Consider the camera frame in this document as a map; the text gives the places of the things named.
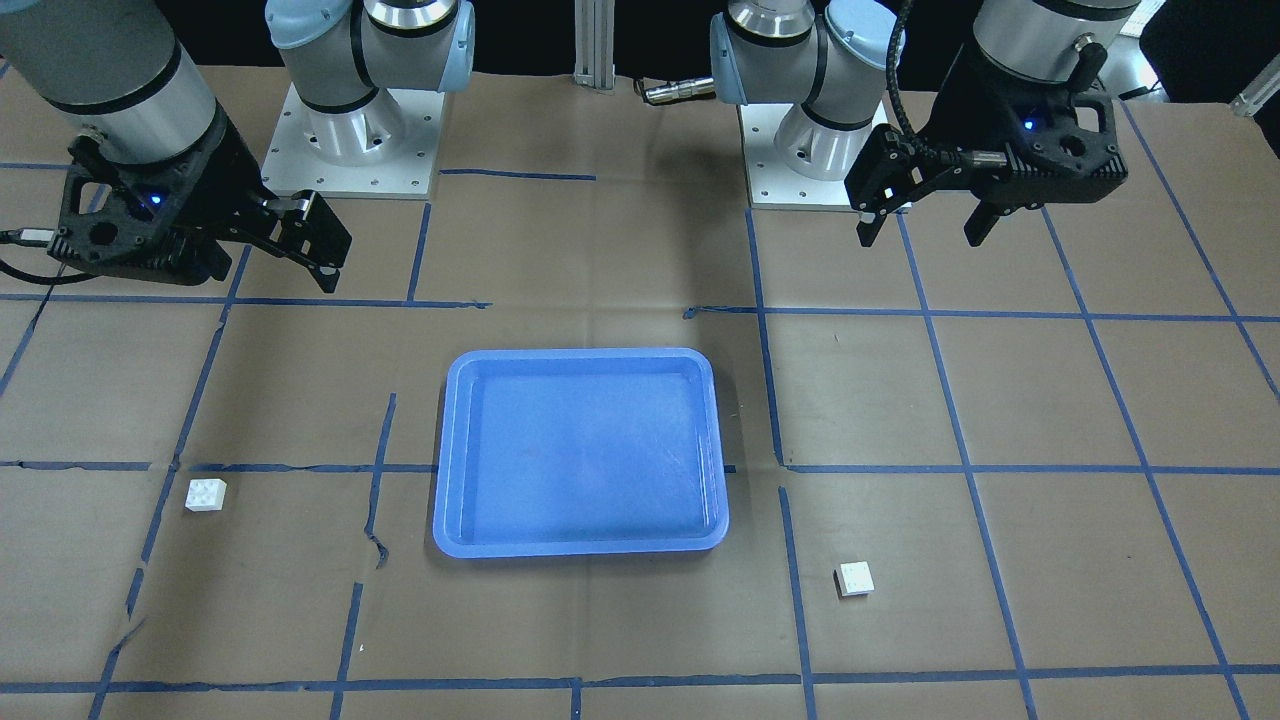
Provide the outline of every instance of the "blue tray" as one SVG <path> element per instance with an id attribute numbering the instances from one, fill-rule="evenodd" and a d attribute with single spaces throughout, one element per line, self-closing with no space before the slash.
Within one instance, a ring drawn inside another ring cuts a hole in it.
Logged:
<path id="1" fill-rule="evenodd" d="M 443 425 L 433 534 L 453 557 L 709 550 L 728 532 L 692 350 L 467 352 Z"/>

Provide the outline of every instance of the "white mounting plate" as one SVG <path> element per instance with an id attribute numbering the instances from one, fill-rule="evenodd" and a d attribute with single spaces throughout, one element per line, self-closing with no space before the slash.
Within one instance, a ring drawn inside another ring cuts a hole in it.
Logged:
<path id="1" fill-rule="evenodd" d="M 435 184 L 445 94 L 426 90 L 390 94 L 399 102 L 408 129 L 396 154 L 374 165 L 344 167 L 326 161 L 311 147 L 305 106 L 291 85 L 262 163 L 262 183 L 282 197 L 311 188 L 325 197 L 429 200 Z"/>
<path id="2" fill-rule="evenodd" d="M 788 104 L 742 105 L 742 156 L 746 161 L 746 186 L 751 208 L 762 210 L 827 210 L 852 213 L 849 193 L 841 181 L 815 181 L 792 170 L 773 147 L 773 136 L 782 118 L 791 109 Z M 882 104 L 868 127 L 887 123 Z"/>

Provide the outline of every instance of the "light blue joint cap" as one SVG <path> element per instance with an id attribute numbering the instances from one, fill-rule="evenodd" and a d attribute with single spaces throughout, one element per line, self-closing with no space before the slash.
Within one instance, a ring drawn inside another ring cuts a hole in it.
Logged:
<path id="1" fill-rule="evenodd" d="M 721 102 L 746 105 L 746 88 L 733 56 L 733 44 L 724 24 L 724 13 L 712 18 L 712 77 L 716 79 L 716 96 Z"/>
<path id="2" fill-rule="evenodd" d="M 20 13 L 37 3 L 40 3 L 40 0 L 0 0 L 0 15 Z"/>
<path id="3" fill-rule="evenodd" d="M 888 40 L 897 17 L 876 0 L 831 0 L 827 27 L 846 50 L 874 68 L 888 64 Z M 902 33 L 906 44 L 906 33 Z"/>
<path id="4" fill-rule="evenodd" d="M 280 50 L 301 47 L 329 32 L 351 10 L 352 0 L 268 0 L 266 27 Z"/>
<path id="5" fill-rule="evenodd" d="M 449 59 L 444 61 L 444 74 L 440 77 L 440 92 L 462 92 L 471 85 L 471 67 L 476 58 L 476 12 L 470 0 L 463 0 L 458 8 L 458 19 L 453 26 L 453 40 L 449 46 Z"/>

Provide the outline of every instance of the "small white block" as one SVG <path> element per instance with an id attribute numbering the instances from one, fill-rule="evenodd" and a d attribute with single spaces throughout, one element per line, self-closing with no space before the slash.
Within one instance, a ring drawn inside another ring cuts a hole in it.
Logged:
<path id="1" fill-rule="evenodd" d="M 836 569 L 836 584 L 840 597 L 868 594 L 876 589 L 872 583 L 872 569 L 867 562 L 845 562 Z"/>
<path id="2" fill-rule="evenodd" d="M 191 480 L 191 486 L 187 488 L 187 510 L 195 512 L 221 510 L 225 497 L 227 483 L 218 478 Z"/>

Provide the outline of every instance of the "cardboard surface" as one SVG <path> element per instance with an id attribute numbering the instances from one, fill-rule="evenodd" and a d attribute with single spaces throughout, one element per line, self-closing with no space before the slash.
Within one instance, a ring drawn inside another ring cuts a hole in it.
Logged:
<path id="1" fill-rule="evenodd" d="M 205 74 L 266 156 L 287 73 Z M 1210 630 L 1275 715 L 1280 164 L 1222 106 L 1129 110 L 1130 181 L 1056 237 L 1020 211 L 970 249 L 940 195 L 863 249 L 850 215 L 748 213 L 733 108 L 477 76 L 430 206 L 334 202 L 333 296 L 257 251 L 234 295 L 58 290 L 0 389 L 0 716 L 1235 716 Z M 55 220 L 61 172 L 20 164 L 70 136 L 0 78 L 0 225 Z M 5 368 L 44 296 L 0 279 Z M 710 360 L 724 543 L 443 556 L 453 359 L 617 346 Z M 196 477 L 221 511 L 183 510 Z M 841 601 L 851 559 L 876 592 Z"/>

